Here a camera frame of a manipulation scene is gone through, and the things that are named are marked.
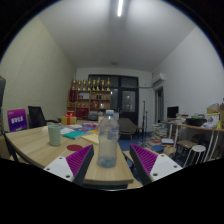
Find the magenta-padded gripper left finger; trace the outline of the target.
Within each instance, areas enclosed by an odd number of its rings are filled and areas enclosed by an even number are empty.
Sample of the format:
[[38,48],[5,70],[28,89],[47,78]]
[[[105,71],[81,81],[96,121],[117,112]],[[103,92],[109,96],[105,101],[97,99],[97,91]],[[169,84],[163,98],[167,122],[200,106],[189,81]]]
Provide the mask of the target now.
[[76,185],[82,186],[89,164],[94,156],[92,145],[86,146],[74,152],[68,157],[59,156],[44,170]]

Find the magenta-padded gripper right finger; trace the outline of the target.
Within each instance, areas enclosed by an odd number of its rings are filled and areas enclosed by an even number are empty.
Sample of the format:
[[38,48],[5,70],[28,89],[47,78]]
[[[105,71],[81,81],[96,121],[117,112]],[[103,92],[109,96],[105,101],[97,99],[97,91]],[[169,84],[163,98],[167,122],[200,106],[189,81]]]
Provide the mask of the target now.
[[130,155],[143,185],[157,181],[182,169],[166,154],[156,155],[134,144],[130,145]]

